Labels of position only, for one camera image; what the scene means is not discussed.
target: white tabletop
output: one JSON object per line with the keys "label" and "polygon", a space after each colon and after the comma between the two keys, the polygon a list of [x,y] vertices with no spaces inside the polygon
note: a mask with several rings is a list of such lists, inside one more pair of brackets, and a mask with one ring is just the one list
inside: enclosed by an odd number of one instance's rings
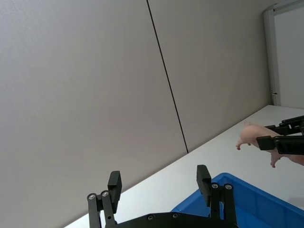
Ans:
{"label": "white tabletop", "polygon": [[[283,119],[300,115],[304,115],[304,110],[268,105],[246,120],[259,125],[278,125]],[[198,189],[198,164],[207,165],[212,177],[231,173],[304,209],[304,166],[282,158],[272,168],[268,152],[246,145],[237,151],[235,144],[242,128],[243,121],[122,193],[115,220],[120,223],[149,213],[171,211]],[[88,215],[66,228],[89,228]]]}

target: screw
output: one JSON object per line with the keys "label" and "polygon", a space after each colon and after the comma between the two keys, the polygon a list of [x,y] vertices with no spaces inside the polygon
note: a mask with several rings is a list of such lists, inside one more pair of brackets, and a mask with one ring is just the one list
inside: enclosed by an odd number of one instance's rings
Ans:
{"label": "screw", "polygon": [[103,197],[109,195],[109,193],[107,191],[104,191],[102,194],[101,194]]}
{"label": "screw", "polygon": [[94,199],[94,198],[95,198],[95,194],[89,195],[89,199],[90,199],[90,200],[92,200],[92,199]]}
{"label": "screw", "polygon": [[153,218],[154,218],[154,215],[149,215],[148,216],[148,220],[150,220],[150,221],[153,220]]}
{"label": "screw", "polygon": [[232,186],[227,184],[227,185],[225,185],[225,188],[230,190],[230,189],[232,189]]}

